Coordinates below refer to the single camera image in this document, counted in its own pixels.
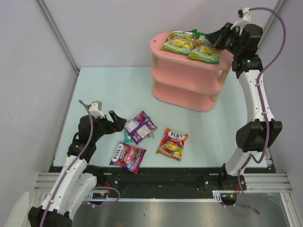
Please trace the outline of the green spring tea candy bag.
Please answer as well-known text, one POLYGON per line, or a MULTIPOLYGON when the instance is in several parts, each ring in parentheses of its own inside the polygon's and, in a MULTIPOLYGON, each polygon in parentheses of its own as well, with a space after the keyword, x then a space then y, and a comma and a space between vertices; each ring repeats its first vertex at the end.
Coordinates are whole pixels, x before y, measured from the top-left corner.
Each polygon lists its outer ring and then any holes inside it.
POLYGON ((172 30, 166 38, 161 50, 181 55, 189 55, 192 49, 197 30, 172 30))

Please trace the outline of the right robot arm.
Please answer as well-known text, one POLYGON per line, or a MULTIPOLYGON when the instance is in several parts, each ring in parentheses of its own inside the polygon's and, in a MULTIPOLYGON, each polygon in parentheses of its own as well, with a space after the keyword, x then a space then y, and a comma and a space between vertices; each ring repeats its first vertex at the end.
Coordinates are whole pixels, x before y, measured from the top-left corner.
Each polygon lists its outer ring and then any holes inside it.
POLYGON ((243 27, 226 23, 206 38, 213 47, 233 55, 232 71, 242 87, 247 108, 247 123, 236 132, 237 148, 218 176, 219 183, 240 183, 247 164, 259 164, 283 126, 269 108, 263 85, 264 68, 257 55, 263 29, 255 24, 243 27))

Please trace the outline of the green Fox's candy bag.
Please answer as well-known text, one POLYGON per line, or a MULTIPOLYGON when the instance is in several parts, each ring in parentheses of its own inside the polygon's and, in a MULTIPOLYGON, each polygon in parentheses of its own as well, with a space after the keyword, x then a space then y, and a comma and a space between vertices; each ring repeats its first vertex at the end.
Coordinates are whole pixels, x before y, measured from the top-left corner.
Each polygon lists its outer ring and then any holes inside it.
POLYGON ((206 34, 197 32, 195 37, 195 45, 188 55, 188 58, 209 64, 219 64, 220 56, 221 50, 213 47, 211 42, 206 38, 206 34))

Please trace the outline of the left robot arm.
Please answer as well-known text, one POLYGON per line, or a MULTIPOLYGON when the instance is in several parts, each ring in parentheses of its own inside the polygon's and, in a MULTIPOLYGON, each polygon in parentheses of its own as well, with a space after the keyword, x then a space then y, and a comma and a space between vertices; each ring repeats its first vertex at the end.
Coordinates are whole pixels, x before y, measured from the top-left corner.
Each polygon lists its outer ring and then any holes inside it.
POLYGON ((99 169, 89 164, 104 135, 123 130, 127 120, 109 111, 108 120, 101 111, 88 111, 80 118, 78 132, 68 148, 65 164, 51 191, 39 207, 32 207, 28 220, 32 227, 70 227, 88 193, 97 185, 99 169))

